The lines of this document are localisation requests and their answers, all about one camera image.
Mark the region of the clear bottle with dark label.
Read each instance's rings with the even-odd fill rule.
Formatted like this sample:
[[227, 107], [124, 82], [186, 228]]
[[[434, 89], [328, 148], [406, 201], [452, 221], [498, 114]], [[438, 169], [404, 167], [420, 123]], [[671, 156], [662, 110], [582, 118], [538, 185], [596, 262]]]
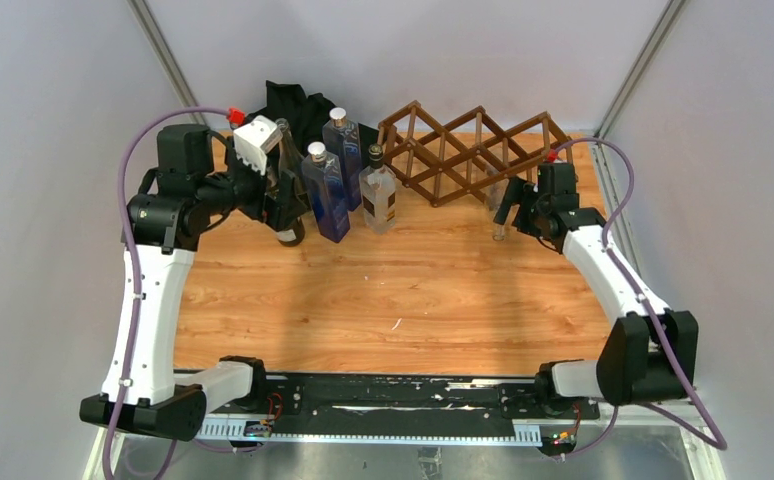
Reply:
[[302, 162], [304, 157], [300, 153], [292, 135], [290, 124], [287, 119], [279, 118], [275, 121], [282, 135], [279, 142], [279, 160], [280, 170], [289, 171], [295, 176], [295, 192], [302, 199], [307, 199], [307, 189], [303, 181]]

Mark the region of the dark green wine bottle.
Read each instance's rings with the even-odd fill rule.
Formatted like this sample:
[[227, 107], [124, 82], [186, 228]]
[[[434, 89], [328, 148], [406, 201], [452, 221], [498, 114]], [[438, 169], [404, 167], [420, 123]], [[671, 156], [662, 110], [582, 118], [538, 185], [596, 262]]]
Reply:
[[275, 233], [275, 238], [278, 243], [284, 247], [295, 247], [299, 245], [306, 236], [306, 229], [303, 225], [296, 224], [294, 227], [287, 230], [278, 231]]

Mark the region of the clear bottle black cap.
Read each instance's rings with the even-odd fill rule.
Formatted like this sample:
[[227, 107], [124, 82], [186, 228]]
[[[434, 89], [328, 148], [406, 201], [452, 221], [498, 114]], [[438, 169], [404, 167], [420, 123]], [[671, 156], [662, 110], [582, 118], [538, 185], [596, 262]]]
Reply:
[[369, 165], [359, 176], [364, 221], [377, 234], [386, 233], [396, 223], [396, 177], [383, 154], [381, 145], [371, 144]]

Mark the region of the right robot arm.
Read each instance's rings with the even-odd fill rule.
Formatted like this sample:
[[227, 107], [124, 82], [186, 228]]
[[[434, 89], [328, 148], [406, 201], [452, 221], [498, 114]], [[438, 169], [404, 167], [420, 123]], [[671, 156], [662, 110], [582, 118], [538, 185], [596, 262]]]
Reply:
[[580, 204], [573, 165], [544, 163], [536, 182], [510, 179], [494, 222], [550, 243], [582, 275], [612, 325], [597, 360], [541, 365], [533, 392], [540, 413], [559, 417], [574, 398], [623, 406], [687, 397], [697, 320], [672, 309], [616, 254], [602, 213]]

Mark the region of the blue bottle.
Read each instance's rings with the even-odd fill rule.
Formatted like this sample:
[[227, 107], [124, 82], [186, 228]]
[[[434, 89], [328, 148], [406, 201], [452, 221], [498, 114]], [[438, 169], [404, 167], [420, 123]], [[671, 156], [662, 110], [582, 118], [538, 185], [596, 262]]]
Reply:
[[302, 175], [319, 233], [340, 243], [350, 230], [350, 220], [339, 159], [322, 142], [308, 145]]
[[349, 211], [355, 211], [362, 202], [359, 176], [363, 170], [359, 125], [350, 120], [345, 109], [334, 107], [329, 120], [322, 127], [326, 149], [338, 157]]

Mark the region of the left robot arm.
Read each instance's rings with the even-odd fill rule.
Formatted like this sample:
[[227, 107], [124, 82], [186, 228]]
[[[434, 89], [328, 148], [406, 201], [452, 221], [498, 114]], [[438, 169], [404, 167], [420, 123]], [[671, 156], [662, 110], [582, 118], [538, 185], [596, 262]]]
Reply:
[[236, 211], [286, 232], [305, 210], [293, 174], [269, 169], [269, 153], [282, 137], [263, 116], [227, 136], [198, 124], [159, 131], [157, 164], [126, 206], [125, 292], [113, 360], [100, 392], [80, 404], [83, 422], [189, 441], [219, 407], [256, 413], [267, 405], [261, 360], [229, 355], [178, 381], [173, 358], [201, 236]]

